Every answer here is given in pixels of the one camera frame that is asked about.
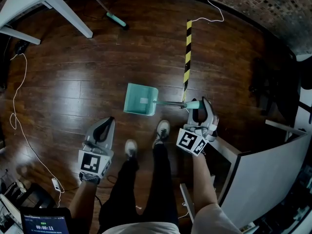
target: timer display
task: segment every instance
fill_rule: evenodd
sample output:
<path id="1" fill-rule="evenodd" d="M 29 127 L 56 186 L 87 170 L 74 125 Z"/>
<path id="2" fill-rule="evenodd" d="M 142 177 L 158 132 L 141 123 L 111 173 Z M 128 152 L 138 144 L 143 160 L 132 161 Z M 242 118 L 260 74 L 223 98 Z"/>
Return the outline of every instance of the timer display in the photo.
<path id="1" fill-rule="evenodd" d="M 26 234 L 69 234 L 65 217 L 63 216 L 33 216 L 25 215 Z"/>

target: brick wall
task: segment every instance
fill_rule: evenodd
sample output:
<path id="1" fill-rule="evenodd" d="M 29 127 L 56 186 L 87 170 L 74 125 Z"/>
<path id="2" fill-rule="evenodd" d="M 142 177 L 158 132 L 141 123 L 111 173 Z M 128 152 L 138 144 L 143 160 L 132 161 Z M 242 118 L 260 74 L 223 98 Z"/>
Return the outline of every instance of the brick wall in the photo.
<path id="1" fill-rule="evenodd" d="M 215 0 L 248 16 L 296 54 L 312 53 L 312 0 Z M 5 0 L 0 0 L 0 8 Z"/>

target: teal dustpan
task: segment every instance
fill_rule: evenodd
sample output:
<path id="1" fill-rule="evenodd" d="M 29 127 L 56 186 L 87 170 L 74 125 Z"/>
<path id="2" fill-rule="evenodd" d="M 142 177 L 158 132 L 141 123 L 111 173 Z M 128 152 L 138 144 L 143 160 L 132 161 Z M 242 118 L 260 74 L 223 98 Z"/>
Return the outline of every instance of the teal dustpan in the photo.
<path id="1" fill-rule="evenodd" d="M 126 113 L 152 116 L 155 113 L 157 104 L 189 109 L 201 108 L 201 101 L 198 100 L 191 102 L 157 101 L 157 97 L 157 88 L 128 83 L 123 111 Z"/>

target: forearm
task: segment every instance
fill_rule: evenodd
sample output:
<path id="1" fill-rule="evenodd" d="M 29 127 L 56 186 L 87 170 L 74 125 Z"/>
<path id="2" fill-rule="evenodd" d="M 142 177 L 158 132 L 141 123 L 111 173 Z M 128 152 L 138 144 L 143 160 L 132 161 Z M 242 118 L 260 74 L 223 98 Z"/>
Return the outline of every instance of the forearm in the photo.
<path id="1" fill-rule="evenodd" d="M 193 156 L 193 174 L 194 208 L 197 213 L 203 207 L 218 202 L 211 181 L 211 175 L 203 154 L 199 154 L 197 157 Z"/>
<path id="2" fill-rule="evenodd" d="M 96 192 L 96 184 L 83 180 L 69 206 L 72 218 L 85 220 L 89 229 L 92 223 Z"/>

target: glove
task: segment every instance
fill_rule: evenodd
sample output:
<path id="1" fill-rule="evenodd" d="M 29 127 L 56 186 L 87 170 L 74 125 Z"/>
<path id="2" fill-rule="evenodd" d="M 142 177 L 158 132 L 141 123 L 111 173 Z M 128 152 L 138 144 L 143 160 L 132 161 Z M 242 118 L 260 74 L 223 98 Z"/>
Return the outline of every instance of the glove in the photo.
<path id="1" fill-rule="evenodd" d="M 86 180 L 86 181 L 89 181 L 89 182 L 94 183 L 96 185 L 98 185 L 99 182 L 101 181 L 99 176 L 94 175 L 94 174 L 85 173 L 85 172 L 79 173 L 79 179 L 80 179 L 80 181 Z"/>

